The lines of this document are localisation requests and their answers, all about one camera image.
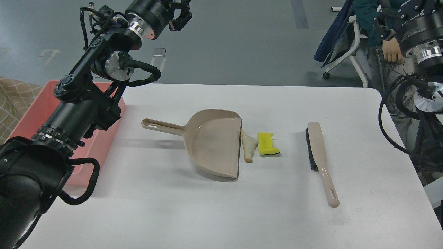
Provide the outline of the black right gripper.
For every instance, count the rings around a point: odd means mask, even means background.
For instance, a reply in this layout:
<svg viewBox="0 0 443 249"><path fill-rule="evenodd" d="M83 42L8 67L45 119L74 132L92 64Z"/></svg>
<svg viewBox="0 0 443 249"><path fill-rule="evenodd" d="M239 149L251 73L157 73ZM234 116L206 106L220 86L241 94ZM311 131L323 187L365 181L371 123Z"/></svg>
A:
<svg viewBox="0 0 443 249"><path fill-rule="evenodd" d="M442 42L442 1L407 0L393 8L389 0L380 0L381 9L372 24L379 38L395 38L404 57L430 58L426 51L440 49Z"/></svg>

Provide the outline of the person's bare hand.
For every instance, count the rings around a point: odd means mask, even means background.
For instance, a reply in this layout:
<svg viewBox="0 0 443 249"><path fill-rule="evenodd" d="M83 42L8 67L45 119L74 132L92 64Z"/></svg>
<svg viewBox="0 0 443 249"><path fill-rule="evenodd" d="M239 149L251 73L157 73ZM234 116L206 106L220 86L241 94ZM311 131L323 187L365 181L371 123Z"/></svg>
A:
<svg viewBox="0 0 443 249"><path fill-rule="evenodd" d="M403 63L404 57L401 53L400 44L396 38L382 41L383 59L390 63Z"/></svg>

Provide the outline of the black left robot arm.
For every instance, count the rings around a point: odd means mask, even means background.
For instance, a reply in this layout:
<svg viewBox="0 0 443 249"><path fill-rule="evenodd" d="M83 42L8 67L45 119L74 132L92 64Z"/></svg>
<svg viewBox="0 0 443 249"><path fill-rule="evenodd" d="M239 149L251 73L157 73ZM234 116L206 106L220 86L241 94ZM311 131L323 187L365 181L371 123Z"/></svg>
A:
<svg viewBox="0 0 443 249"><path fill-rule="evenodd" d="M73 159L74 151L120 119L127 87L161 77L157 67L129 52L166 27L182 30L191 18L188 0L135 0L124 13L106 5L80 9L84 55L54 88L60 104L31 139L12 137L1 146L2 249L19 248L56 198L79 205L93 194L100 164Z"/></svg>

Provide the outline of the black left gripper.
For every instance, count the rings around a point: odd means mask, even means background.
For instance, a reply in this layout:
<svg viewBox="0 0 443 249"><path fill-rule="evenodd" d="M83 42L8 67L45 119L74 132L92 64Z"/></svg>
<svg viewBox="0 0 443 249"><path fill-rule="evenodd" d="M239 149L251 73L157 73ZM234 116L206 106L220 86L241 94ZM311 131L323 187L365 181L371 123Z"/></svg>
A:
<svg viewBox="0 0 443 249"><path fill-rule="evenodd" d="M168 2L167 0L134 0L125 10L128 29L139 38L155 40L168 25L171 31L181 31L192 18L191 0ZM175 10L180 14L173 19Z"/></svg>

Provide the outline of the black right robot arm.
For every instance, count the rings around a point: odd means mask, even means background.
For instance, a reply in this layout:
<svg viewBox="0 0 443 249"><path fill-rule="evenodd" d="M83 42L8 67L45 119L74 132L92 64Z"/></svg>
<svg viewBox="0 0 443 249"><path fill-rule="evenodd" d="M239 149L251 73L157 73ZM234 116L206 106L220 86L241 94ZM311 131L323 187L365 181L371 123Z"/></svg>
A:
<svg viewBox="0 0 443 249"><path fill-rule="evenodd" d="M419 120L414 149L408 151L413 164L442 172L442 39L441 0L408 0L392 8L388 0L373 20L381 40L395 38L403 57L416 61L418 68L410 76L399 77L392 87L397 90L395 104L410 118Z"/></svg>

